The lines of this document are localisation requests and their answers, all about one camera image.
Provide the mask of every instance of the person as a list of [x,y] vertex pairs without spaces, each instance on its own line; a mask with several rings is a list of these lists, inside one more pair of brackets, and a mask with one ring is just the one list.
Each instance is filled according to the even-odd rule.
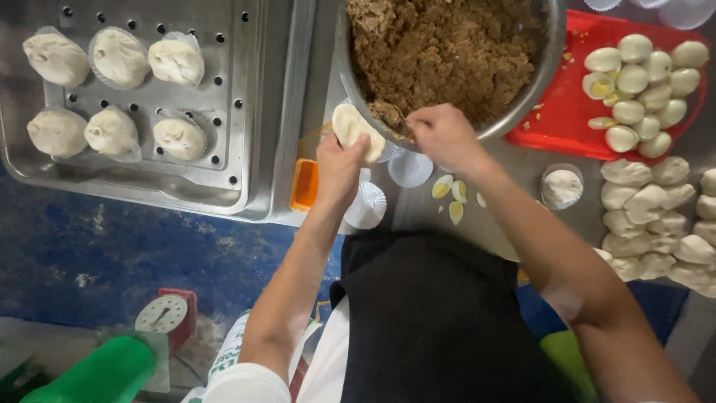
[[[612,402],[697,402],[637,302],[594,250],[530,197],[450,104],[406,118],[420,149],[483,195],[532,285],[569,325],[595,385]],[[358,186],[363,135],[316,155],[315,204],[243,335],[232,394],[205,403],[290,402],[288,367],[326,260]],[[348,236],[334,310],[298,393],[304,402],[572,402],[520,317],[516,265],[444,234]]]

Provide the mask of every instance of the hand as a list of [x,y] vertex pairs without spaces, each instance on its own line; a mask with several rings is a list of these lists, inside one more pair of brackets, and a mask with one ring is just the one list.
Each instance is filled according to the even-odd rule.
[[420,108],[405,118],[420,149],[435,163],[465,173],[488,155],[468,119],[449,103]]
[[317,204],[337,205],[342,212],[348,209],[358,192],[358,176],[365,153],[370,147],[370,136],[363,133],[358,141],[344,150],[334,133],[318,145]]

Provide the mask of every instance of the green container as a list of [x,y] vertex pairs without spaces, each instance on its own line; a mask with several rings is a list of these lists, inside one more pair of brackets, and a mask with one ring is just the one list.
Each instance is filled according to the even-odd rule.
[[141,341],[111,338],[21,403],[130,403],[155,367],[152,352]]

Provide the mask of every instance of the steamed bun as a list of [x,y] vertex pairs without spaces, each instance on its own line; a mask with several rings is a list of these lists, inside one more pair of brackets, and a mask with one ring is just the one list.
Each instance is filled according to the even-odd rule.
[[154,125],[154,140],[171,156],[192,161],[204,154],[206,135],[183,119],[164,119]]
[[32,68],[47,81],[72,88],[87,78],[90,70],[87,54],[62,35],[35,35],[22,43],[22,49]]
[[89,120],[84,138],[100,154],[118,156],[137,145],[137,126],[121,110],[105,109]]
[[68,110],[45,110],[27,123],[27,133],[38,150],[58,157],[71,157],[87,147],[82,131],[87,121]]
[[154,76],[162,81],[187,87],[198,85],[204,76],[204,59],[184,42],[168,39],[149,48],[149,64]]
[[152,67],[146,49],[136,39],[108,28],[100,31],[94,41],[92,62],[101,75],[126,90],[144,82]]

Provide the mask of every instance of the white sleeve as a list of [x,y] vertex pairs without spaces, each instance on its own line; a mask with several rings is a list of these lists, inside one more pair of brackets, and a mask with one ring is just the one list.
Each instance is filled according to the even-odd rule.
[[242,363],[211,379],[203,403],[291,403],[291,393],[272,370]]

